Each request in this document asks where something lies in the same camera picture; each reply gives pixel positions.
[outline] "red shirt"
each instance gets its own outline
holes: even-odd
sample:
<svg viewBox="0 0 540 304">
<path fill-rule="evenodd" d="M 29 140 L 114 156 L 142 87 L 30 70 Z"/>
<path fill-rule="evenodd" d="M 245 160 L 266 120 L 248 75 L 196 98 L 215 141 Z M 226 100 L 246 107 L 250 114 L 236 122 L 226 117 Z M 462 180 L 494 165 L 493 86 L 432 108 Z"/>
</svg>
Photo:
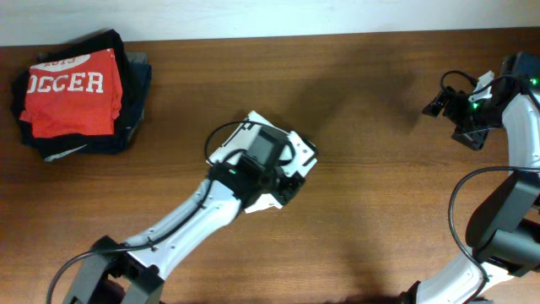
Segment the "red shirt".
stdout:
<svg viewBox="0 0 540 304">
<path fill-rule="evenodd" d="M 35 138 L 114 134 L 122 84 L 112 49 L 30 67 L 20 120 Z"/>
</svg>

